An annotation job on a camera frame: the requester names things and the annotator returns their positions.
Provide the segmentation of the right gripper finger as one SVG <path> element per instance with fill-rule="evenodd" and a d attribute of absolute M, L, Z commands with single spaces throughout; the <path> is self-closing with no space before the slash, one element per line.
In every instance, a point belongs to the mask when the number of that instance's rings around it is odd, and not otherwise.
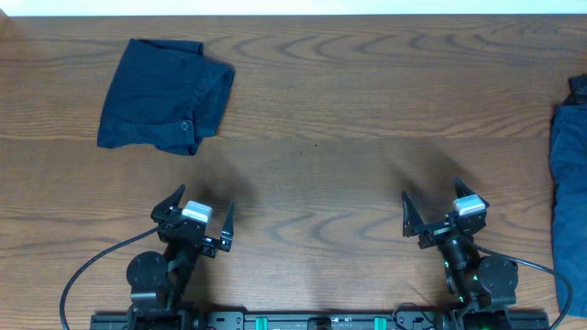
<path fill-rule="evenodd" d="M 423 219 L 418 213 L 410 195 L 402 192 L 403 203 L 403 237 L 417 236 L 422 232 Z"/>
<path fill-rule="evenodd" d="M 469 186 L 467 186 L 463 180 L 461 180 L 460 178 L 456 177 L 455 178 L 455 193 L 457 194 L 457 199 L 460 197 L 464 197 L 464 196 L 468 196 L 468 195 L 473 195 L 473 194 L 477 194 L 476 192 L 474 192 Z M 485 204 L 487 205 L 486 208 L 488 208 L 490 206 L 490 204 L 485 201 L 483 199 L 483 201 L 485 202 Z"/>

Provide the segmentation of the blue denim shorts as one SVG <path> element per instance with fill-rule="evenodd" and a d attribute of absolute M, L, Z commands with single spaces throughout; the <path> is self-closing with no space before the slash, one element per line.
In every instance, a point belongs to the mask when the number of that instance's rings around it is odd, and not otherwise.
<path fill-rule="evenodd" d="M 561 105 L 552 121 L 549 166 L 555 182 L 555 271 L 572 285 L 569 314 L 586 316 L 586 105 Z"/>

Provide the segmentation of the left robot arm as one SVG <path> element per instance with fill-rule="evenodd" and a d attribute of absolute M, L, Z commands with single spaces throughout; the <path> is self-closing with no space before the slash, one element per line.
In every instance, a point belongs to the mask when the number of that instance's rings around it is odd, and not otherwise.
<path fill-rule="evenodd" d="M 143 252 L 127 267 L 131 287 L 129 329 L 205 329 L 206 317 L 184 300 L 184 293 L 201 257 L 214 258 L 229 252 L 234 238 L 234 207 L 227 211 L 219 238 L 206 234 L 212 208 L 194 201 L 179 205 L 185 187 L 157 204 L 150 217 L 157 225 L 163 253 Z"/>

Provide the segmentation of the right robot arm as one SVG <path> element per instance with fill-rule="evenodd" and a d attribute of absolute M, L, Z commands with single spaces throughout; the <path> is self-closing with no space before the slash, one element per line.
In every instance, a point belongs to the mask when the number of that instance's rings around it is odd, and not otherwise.
<path fill-rule="evenodd" d="M 436 247 L 443 259 L 446 282 L 458 303 L 435 318 L 437 329 L 498 329 L 497 315 L 516 303 L 517 264 L 490 253 L 480 255 L 473 235 L 486 226 L 488 202 L 462 180 L 455 180 L 457 199 L 444 219 L 425 224 L 407 192 L 402 193 L 403 236 L 417 237 L 421 249 Z"/>

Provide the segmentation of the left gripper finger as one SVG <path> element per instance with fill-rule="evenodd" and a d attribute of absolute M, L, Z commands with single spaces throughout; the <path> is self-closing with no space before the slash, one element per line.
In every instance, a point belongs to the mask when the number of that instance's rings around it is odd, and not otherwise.
<path fill-rule="evenodd" d="M 156 224 L 167 222 L 172 218 L 174 213 L 181 212 L 179 210 L 179 203 L 183 198 L 184 190 L 185 185 L 180 185 L 175 192 L 153 208 L 150 217 Z"/>
<path fill-rule="evenodd" d="M 229 252 L 234 238 L 234 208 L 235 203 L 232 202 L 227 211 L 227 217 L 221 230 L 219 249 L 224 252 Z"/>

